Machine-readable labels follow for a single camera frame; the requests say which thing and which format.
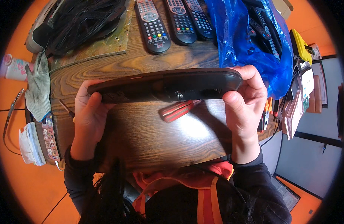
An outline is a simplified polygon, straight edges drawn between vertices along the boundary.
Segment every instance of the hand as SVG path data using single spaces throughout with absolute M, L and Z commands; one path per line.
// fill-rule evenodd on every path
M 103 80 L 85 80 L 75 98 L 75 137 L 71 157 L 88 160 L 94 157 L 96 144 L 101 141 L 106 125 L 107 112 L 115 104 L 101 103 L 102 96 L 95 92 L 90 97 L 87 88 Z
M 238 91 L 224 94 L 225 115 L 227 126 L 232 131 L 234 152 L 232 159 L 238 164 L 246 164 L 259 155 L 256 130 L 268 92 L 258 70 L 253 65 L 232 69 L 238 71 L 244 81 Z

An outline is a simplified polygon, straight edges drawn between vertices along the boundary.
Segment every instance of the person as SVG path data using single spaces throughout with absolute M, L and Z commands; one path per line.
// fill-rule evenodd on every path
M 93 184 L 94 150 L 102 138 L 107 112 L 114 105 L 101 103 L 97 92 L 88 96 L 87 87 L 101 80 L 84 81 L 75 99 L 75 137 L 65 154 L 65 185 L 81 215 L 79 223 L 291 223 L 282 195 L 263 163 L 256 132 L 267 89 L 254 66 L 233 69 L 241 74 L 243 84 L 238 91 L 225 93 L 223 100 L 226 123 L 232 131 L 227 163 L 232 164 L 234 183 L 223 176 L 223 171 L 231 171 L 224 169 L 226 166 L 217 167 L 222 170 L 219 174 L 187 167 L 195 175 L 185 179 L 161 171 L 158 178 L 149 176 L 147 179 L 153 180 L 140 185 L 145 190 L 137 199 L 128 197 L 134 188 L 125 180 L 119 159 Z M 143 178 L 135 177 L 137 182 Z

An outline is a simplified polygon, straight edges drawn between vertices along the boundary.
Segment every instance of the wooden table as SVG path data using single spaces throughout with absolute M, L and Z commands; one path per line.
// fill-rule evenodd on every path
M 156 6 L 171 33 L 163 2 L 157 0 Z M 58 99 L 74 110 L 74 99 L 84 80 L 218 66 L 218 48 L 212 41 L 196 41 L 190 46 L 172 42 L 166 53 L 148 54 L 134 13 L 126 54 L 82 62 L 51 74 L 55 136 L 62 156 L 73 141 L 74 124 Z M 170 124 L 162 121 L 158 114 L 158 110 L 168 105 L 170 103 L 142 102 L 115 106 L 108 114 L 102 141 L 96 149 L 99 171 L 107 171 L 115 156 L 123 157 L 129 170 L 146 171 L 198 164 L 231 152 L 231 132 L 225 125 L 222 100 L 206 100 Z M 268 130 L 259 133 L 259 140 L 270 136 L 274 127 L 275 122 L 270 122 Z

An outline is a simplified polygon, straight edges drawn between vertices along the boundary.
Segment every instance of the white glove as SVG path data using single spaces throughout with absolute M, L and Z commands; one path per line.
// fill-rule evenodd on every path
M 50 75 L 45 52 L 40 52 L 36 57 L 34 74 L 31 73 L 29 66 L 26 66 L 25 70 L 29 83 L 29 89 L 25 92 L 26 107 L 37 121 L 42 121 L 51 111 Z

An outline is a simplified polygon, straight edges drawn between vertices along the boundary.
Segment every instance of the tv remote control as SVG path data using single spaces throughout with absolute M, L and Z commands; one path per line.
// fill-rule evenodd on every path
M 173 30 L 175 42 L 179 45 L 189 45 L 197 39 L 191 17 L 186 11 L 182 0 L 164 0 Z
M 152 0 L 137 0 L 135 4 L 147 50 L 153 54 L 161 54 L 171 46 L 166 27 Z
M 187 9 L 192 16 L 198 36 L 204 41 L 212 39 L 214 29 L 199 5 L 198 0 L 184 0 L 184 2 L 188 6 Z

